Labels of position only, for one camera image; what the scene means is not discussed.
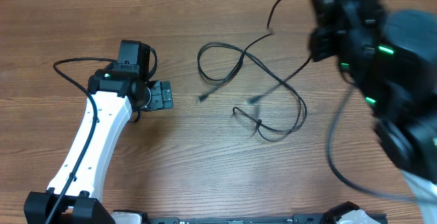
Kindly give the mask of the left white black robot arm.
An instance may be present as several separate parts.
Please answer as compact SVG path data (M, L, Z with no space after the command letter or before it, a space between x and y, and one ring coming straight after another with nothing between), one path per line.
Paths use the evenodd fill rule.
M63 165L44 192L26 198L28 223L149 223L143 212L108 212L102 194L117 140L128 122L138 121L132 116L173 108L170 83L152 80L157 62L151 46L122 40L118 58L90 76L81 88L83 120Z

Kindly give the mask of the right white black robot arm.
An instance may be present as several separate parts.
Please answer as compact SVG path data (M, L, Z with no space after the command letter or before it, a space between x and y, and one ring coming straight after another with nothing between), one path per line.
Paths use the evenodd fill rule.
M311 0L314 61L337 58L370 106L380 146L436 222L436 15L387 12L380 0Z

